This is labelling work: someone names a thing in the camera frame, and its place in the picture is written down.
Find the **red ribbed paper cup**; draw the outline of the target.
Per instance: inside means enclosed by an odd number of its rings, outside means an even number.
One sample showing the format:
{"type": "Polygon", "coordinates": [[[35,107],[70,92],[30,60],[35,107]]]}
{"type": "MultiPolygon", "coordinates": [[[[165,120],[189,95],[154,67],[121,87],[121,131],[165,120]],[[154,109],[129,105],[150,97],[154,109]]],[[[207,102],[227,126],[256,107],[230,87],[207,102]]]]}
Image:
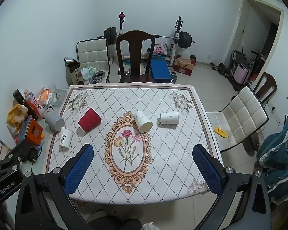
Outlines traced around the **red ribbed paper cup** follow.
{"type": "Polygon", "coordinates": [[[100,125],[100,123],[101,117],[92,108],[89,108],[84,116],[78,121],[79,127],[85,132],[93,130],[100,125]]]}

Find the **white paper cup black print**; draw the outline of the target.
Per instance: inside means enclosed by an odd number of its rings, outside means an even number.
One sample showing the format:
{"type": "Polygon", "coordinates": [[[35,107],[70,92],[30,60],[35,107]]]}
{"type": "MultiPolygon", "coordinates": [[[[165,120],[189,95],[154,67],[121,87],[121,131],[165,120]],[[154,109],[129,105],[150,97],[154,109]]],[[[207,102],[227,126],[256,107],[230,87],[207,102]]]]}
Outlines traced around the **white paper cup black print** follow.
{"type": "Polygon", "coordinates": [[[60,131],[59,146],[68,149],[73,137],[74,131],[69,128],[62,127],[60,131]]]}

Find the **white paper cup bird print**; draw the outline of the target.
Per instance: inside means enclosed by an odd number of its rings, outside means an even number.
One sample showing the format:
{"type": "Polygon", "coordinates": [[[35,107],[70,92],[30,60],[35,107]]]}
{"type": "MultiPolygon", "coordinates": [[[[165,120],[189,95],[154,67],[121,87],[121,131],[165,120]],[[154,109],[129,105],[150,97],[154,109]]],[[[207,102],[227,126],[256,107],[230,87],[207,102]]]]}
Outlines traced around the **white paper cup bird print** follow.
{"type": "Polygon", "coordinates": [[[166,113],[160,114],[160,122],[162,124],[178,125],[179,124],[178,111],[166,112],[166,113]]]}

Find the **white paper cup centre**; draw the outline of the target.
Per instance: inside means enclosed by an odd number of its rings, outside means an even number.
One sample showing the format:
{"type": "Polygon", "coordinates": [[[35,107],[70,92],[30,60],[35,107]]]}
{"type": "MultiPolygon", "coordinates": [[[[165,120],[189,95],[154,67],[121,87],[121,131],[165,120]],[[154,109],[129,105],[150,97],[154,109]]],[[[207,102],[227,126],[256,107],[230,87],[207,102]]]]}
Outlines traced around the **white paper cup centre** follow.
{"type": "Polygon", "coordinates": [[[149,120],[142,111],[137,111],[134,114],[134,120],[136,122],[139,132],[141,133],[148,132],[153,126],[153,122],[149,120]]]}

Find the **orange black tool case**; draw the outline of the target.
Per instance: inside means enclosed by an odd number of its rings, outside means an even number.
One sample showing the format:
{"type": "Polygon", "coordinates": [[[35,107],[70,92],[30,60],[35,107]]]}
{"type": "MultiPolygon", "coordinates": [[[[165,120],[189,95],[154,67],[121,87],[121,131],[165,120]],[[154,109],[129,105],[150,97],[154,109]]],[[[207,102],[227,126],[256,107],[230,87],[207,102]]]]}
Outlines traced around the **orange black tool case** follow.
{"type": "Polygon", "coordinates": [[[16,142],[27,140],[31,145],[40,145],[42,127],[32,118],[31,115],[27,115],[22,121],[20,131],[16,137],[16,142]]]}

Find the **blue crumpled blanket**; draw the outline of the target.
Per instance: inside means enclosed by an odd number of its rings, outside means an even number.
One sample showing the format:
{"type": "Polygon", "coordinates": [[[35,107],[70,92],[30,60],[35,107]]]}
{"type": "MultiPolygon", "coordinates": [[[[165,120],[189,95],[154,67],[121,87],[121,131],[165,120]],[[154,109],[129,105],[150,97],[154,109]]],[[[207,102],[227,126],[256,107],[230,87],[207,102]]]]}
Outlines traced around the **blue crumpled blanket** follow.
{"type": "Polygon", "coordinates": [[[257,151],[270,201],[288,201],[288,116],[281,132],[269,135],[257,151]]]}

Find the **yellow plastic bag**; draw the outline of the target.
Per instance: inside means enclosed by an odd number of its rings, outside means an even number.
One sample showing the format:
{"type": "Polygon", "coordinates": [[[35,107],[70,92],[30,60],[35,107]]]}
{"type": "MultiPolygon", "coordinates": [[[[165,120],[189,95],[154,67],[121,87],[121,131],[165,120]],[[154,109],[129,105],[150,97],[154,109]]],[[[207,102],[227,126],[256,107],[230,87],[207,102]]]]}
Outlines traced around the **yellow plastic bag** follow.
{"type": "Polygon", "coordinates": [[[28,115],[28,109],[24,105],[16,104],[11,111],[7,114],[7,128],[14,136],[18,135],[22,122],[28,115]]]}

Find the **grey cylindrical container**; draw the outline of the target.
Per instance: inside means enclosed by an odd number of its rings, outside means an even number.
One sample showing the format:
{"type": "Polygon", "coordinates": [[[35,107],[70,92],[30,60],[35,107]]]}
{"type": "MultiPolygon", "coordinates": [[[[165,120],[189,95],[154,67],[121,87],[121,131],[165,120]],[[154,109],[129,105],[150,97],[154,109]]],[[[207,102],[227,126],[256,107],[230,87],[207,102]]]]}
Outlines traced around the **grey cylindrical container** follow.
{"type": "Polygon", "coordinates": [[[45,123],[50,127],[53,132],[61,131],[65,126],[65,121],[56,112],[51,111],[45,115],[45,123]]]}

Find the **yellow tape measure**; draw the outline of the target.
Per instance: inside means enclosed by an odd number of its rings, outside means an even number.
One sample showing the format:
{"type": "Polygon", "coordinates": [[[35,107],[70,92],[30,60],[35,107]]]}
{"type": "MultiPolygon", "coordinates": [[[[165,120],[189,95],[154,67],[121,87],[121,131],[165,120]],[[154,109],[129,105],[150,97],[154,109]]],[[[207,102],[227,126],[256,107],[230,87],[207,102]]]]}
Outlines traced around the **yellow tape measure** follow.
{"type": "Polygon", "coordinates": [[[214,132],[221,136],[222,138],[228,138],[228,134],[226,133],[226,131],[224,131],[223,129],[221,129],[220,127],[218,126],[215,126],[214,127],[214,132]]]}

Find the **white quilted chair right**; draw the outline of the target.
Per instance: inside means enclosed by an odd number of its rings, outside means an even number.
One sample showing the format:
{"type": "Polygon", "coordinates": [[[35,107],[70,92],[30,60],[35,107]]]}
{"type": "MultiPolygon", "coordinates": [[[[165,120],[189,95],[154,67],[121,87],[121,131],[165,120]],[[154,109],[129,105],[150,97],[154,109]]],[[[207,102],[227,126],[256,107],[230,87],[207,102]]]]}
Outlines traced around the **white quilted chair right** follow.
{"type": "Polygon", "coordinates": [[[266,110],[255,93],[244,87],[232,101],[219,112],[207,112],[212,127],[219,127],[227,134],[216,135],[221,152],[237,145],[263,127],[269,120],[266,110]]]}

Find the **white quilted chair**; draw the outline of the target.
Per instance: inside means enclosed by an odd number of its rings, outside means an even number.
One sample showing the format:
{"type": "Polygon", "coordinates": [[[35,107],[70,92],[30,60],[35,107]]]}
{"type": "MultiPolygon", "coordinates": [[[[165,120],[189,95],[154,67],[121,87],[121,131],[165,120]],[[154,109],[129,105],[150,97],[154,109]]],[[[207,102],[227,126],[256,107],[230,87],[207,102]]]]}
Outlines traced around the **white quilted chair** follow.
{"type": "Polygon", "coordinates": [[[105,72],[102,83],[109,81],[110,56],[108,43],[105,38],[88,39],[77,42],[76,53],[81,67],[94,67],[97,71],[105,72]]]}
{"type": "Polygon", "coordinates": [[[244,87],[232,101],[219,112],[207,112],[212,127],[219,127],[227,134],[216,135],[221,152],[237,145],[263,127],[269,120],[266,110],[255,93],[244,87]]]}

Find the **dark wooden chair right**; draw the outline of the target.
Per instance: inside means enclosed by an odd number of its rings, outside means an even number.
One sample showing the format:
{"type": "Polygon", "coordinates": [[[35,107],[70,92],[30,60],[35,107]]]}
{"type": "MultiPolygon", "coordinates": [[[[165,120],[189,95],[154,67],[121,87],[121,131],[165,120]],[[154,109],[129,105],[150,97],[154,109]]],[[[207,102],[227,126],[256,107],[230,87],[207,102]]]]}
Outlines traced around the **dark wooden chair right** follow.
{"type": "Polygon", "coordinates": [[[277,91],[277,83],[275,78],[271,74],[264,72],[253,91],[260,100],[261,104],[266,105],[277,91]]]}

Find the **dark wooden chair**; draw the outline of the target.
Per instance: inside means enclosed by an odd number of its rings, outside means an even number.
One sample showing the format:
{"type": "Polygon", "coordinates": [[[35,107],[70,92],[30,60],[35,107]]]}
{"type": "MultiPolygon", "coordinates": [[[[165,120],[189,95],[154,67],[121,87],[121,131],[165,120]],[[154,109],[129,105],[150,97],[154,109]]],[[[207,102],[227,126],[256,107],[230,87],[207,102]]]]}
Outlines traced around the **dark wooden chair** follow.
{"type": "Polygon", "coordinates": [[[261,104],[266,105],[277,91],[277,83],[275,78],[271,74],[264,72],[253,91],[260,100],[261,104]]]}
{"type": "Polygon", "coordinates": [[[131,40],[130,39],[126,41],[128,42],[130,61],[131,61],[131,70],[129,72],[129,75],[125,75],[123,56],[121,53],[121,41],[125,41],[125,40],[118,39],[116,41],[116,52],[118,55],[118,63],[119,63],[120,74],[121,74],[120,83],[134,83],[134,82],[154,83],[155,81],[150,75],[150,67],[151,67],[151,60],[152,60],[153,50],[154,50],[156,41],[153,42],[152,40],[150,40],[151,47],[150,47],[149,55],[147,58],[145,74],[140,74],[143,40],[131,40]]]}

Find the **floral diamond pattern tablecloth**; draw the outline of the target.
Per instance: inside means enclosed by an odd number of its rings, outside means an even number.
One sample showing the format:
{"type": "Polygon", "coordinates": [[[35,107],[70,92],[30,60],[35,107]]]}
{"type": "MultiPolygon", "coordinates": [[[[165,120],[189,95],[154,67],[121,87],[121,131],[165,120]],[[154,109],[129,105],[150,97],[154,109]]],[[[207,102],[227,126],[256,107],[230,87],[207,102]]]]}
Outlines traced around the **floral diamond pattern tablecloth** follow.
{"type": "Polygon", "coordinates": [[[208,116],[190,85],[71,86],[59,115],[74,134],[68,149],[59,146],[59,135],[50,137],[43,171],[62,167],[90,144],[93,161],[71,195],[79,201],[141,205],[202,194],[208,186],[192,158],[193,147],[201,144],[212,157],[221,158],[208,116]],[[85,132],[78,121],[89,108],[101,123],[85,132]],[[137,111],[153,122],[148,132],[139,132],[137,111]],[[179,113],[179,124],[162,124],[160,114],[173,111],[179,113]]]}

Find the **brown gift box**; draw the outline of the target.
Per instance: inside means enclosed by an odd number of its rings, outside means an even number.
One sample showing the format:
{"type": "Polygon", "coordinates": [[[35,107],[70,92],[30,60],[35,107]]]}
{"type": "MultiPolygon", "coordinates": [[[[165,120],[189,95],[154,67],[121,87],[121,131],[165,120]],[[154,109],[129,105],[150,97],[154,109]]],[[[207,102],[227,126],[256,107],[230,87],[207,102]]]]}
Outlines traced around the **brown gift box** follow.
{"type": "Polygon", "coordinates": [[[66,81],[69,85],[83,85],[84,80],[81,73],[81,67],[77,60],[65,57],[64,64],[66,68],[66,81]]]}

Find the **pink suitcase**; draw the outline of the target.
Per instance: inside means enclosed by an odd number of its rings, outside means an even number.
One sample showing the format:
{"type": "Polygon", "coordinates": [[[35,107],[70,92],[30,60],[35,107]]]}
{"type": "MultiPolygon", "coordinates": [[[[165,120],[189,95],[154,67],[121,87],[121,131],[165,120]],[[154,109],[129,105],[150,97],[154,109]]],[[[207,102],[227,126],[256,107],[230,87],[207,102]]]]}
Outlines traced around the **pink suitcase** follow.
{"type": "Polygon", "coordinates": [[[249,75],[250,75],[250,69],[243,64],[238,64],[235,73],[233,75],[233,78],[237,83],[244,85],[249,75]]]}

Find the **red cardboard box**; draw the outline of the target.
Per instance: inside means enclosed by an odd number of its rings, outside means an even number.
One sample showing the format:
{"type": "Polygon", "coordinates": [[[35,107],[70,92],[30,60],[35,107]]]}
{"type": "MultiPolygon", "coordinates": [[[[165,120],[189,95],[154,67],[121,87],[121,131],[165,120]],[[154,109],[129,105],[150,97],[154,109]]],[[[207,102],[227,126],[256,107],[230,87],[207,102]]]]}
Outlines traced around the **red cardboard box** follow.
{"type": "Polygon", "coordinates": [[[194,59],[177,58],[174,62],[173,69],[181,74],[190,76],[195,66],[194,59]]]}

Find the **white quilted chair back left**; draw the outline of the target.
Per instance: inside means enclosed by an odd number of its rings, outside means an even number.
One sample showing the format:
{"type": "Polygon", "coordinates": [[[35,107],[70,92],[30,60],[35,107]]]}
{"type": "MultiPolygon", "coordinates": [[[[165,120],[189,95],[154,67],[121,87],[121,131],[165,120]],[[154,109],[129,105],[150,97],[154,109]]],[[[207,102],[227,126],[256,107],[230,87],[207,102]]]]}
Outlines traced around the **white quilted chair back left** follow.
{"type": "Polygon", "coordinates": [[[105,38],[88,39],[77,42],[76,53],[81,67],[94,67],[97,71],[105,72],[102,83],[109,81],[110,56],[108,43],[105,38]]]}

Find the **blue weight bench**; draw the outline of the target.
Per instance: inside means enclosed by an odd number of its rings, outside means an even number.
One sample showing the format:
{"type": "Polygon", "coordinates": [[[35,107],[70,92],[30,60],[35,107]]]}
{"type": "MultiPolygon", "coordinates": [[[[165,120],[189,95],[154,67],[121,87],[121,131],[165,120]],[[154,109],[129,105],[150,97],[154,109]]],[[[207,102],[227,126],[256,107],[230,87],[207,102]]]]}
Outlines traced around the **blue weight bench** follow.
{"type": "Polygon", "coordinates": [[[157,83],[170,83],[171,74],[166,60],[151,60],[151,77],[157,83]]]}

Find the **pink white plastic bag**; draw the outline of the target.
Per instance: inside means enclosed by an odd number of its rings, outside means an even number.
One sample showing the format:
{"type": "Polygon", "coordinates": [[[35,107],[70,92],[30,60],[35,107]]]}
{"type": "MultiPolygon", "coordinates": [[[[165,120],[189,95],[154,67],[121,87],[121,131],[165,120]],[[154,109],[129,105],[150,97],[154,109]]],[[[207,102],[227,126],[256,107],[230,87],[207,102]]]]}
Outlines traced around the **pink white plastic bag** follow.
{"type": "Polygon", "coordinates": [[[166,56],[167,55],[167,45],[165,43],[155,43],[154,55],[166,56]]]}

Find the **barbell with black plates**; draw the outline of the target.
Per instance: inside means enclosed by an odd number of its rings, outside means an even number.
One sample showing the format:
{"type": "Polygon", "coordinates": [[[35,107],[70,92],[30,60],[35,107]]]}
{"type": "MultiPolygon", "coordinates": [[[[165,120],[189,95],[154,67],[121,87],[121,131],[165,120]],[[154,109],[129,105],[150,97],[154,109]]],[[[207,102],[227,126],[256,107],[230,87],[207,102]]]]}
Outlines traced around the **barbell with black plates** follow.
{"type": "MultiPolygon", "coordinates": [[[[103,36],[98,36],[98,39],[106,39],[109,45],[116,44],[116,41],[118,39],[120,40],[152,40],[153,42],[158,38],[164,38],[164,39],[174,39],[174,37],[170,36],[161,36],[157,34],[149,34],[147,32],[141,31],[141,30],[131,30],[123,34],[117,34],[115,27],[110,27],[104,30],[103,36]]],[[[195,41],[192,40],[192,36],[188,32],[179,32],[178,37],[178,46],[180,48],[189,48],[191,44],[195,43],[195,41]]]]}

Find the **white squat rack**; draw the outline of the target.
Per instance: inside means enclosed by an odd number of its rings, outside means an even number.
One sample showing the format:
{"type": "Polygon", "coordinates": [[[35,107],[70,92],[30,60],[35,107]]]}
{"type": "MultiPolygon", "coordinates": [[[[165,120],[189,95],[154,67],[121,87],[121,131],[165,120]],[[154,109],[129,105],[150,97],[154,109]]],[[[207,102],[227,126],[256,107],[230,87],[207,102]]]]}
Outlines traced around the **white squat rack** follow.
{"type": "Polygon", "coordinates": [[[181,16],[179,16],[179,18],[175,24],[175,30],[174,30],[174,35],[173,35],[174,39],[170,45],[170,55],[169,55],[169,60],[168,60],[168,67],[172,67],[174,64],[176,48],[177,48],[177,44],[178,44],[179,32],[181,30],[182,25],[183,25],[183,22],[181,20],[181,16]]]}

